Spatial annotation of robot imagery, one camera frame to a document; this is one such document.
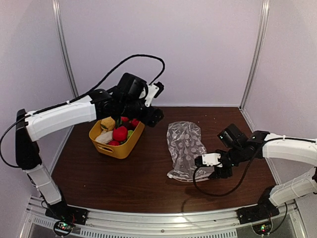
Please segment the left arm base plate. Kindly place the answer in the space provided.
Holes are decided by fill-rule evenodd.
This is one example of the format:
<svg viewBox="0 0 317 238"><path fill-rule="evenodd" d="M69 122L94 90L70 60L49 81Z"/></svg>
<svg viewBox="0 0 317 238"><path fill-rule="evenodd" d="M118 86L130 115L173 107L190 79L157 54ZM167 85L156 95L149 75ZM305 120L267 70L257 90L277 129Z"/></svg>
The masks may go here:
<svg viewBox="0 0 317 238"><path fill-rule="evenodd" d="M47 217L79 225L86 224L88 213L87 209L72 207L63 202L49 204L45 211Z"/></svg>

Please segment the clear zip top bag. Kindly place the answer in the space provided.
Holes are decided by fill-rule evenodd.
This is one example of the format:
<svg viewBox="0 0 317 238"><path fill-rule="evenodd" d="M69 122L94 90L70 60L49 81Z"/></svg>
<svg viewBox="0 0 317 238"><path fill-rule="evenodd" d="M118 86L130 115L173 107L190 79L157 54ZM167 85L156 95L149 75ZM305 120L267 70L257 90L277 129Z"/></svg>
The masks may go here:
<svg viewBox="0 0 317 238"><path fill-rule="evenodd" d="M181 182L192 182L196 169L195 159L207 152L201 142L201 129L189 121L176 121L168 125L167 145L173 169L167 177Z"/></svg>

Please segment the yellow plastic basket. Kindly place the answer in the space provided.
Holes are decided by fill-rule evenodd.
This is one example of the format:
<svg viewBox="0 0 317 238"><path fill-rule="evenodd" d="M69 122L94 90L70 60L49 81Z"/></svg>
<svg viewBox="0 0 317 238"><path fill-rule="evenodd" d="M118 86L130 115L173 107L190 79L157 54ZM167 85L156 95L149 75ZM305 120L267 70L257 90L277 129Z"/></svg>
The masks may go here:
<svg viewBox="0 0 317 238"><path fill-rule="evenodd" d="M108 144L101 144L95 141L96 137L99 136L102 131L100 122L101 120L97 121L95 125L92 127L92 129L89 132L89 138L92 141L94 147L96 150L104 155L111 156L117 159L125 159L130 152L133 150L134 146L138 142L145 125L143 123L139 123L136 128L133 128L130 124L130 121L132 119L129 119L127 117L121 117L121 119L115 120L116 125L115 128L124 126L127 128L127 130L134 130L133 134L129 139L126 139L125 141L120 142L121 145L119 146L110 146Z"/></svg>

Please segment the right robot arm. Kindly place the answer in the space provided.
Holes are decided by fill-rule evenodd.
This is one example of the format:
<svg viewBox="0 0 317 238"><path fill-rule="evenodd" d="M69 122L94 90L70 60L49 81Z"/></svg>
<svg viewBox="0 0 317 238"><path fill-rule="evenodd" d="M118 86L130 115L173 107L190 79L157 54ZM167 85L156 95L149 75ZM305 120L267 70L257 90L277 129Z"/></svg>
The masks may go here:
<svg viewBox="0 0 317 238"><path fill-rule="evenodd" d="M230 124L218 134L228 151L217 150L203 156L203 165L212 166L213 178L228 178L232 167L255 158L284 159L313 166L306 173L286 183L265 190L254 215L264 219L278 207L295 198L317 192L317 142L313 139L287 137L268 131L255 131L247 137L235 124Z"/></svg>

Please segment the yellow plush burger bun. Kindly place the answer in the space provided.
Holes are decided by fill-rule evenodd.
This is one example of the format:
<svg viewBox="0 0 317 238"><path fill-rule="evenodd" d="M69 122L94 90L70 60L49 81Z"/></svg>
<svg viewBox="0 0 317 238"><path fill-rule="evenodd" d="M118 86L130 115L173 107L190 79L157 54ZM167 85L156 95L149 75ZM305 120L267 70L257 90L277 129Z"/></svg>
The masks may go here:
<svg viewBox="0 0 317 238"><path fill-rule="evenodd" d="M100 126L102 130L111 131L115 128L116 122L112 117L108 117L102 119L100 122Z"/></svg>

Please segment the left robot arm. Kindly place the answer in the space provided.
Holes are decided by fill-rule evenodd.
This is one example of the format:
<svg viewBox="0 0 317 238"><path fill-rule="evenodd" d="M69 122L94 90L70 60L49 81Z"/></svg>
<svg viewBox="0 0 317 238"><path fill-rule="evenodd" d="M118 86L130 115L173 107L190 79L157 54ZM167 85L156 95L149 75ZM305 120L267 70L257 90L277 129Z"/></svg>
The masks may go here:
<svg viewBox="0 0 317 238"><path fill-rule="evenodd" d="M49 108L25 112L20 110L15 129L15 168L22 169L36 189L52 206L52 212L60 220L71 216L62 194L53 181L40 157L37 141L61 129L111 117L137 119L144 125L154 127L163 118L162 110L151 104L164 90L161 82L147 84L130 73L123 74L119 83L108 89L93 89L79 99L73 99Z"/></svg>

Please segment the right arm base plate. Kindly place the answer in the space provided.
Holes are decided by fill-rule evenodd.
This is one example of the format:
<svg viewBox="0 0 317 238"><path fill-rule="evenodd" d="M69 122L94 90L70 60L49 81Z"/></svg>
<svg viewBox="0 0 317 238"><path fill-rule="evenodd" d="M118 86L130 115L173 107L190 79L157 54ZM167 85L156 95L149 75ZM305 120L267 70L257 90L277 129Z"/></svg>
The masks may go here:
<svg viewBox="0 0 317 238"><path fill-rule="evenodd" d="M274 206L268 207L262 204L250 207L242 207L237 210L237 216L241 225L269 219L279 214L278 208Z"/></svg>

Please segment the red plush apple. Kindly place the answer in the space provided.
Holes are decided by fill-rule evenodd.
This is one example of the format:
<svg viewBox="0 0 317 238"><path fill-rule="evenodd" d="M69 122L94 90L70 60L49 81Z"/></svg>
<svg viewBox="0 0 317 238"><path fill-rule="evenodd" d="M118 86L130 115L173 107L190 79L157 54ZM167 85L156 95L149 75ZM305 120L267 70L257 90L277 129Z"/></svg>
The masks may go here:
<svg viewBox="0 0 317 238"><path fill-rule="evenodd" d="M112 137L115 141L122 142L127 139L128 130L124 126L117 127L113 130Z"/></svg>

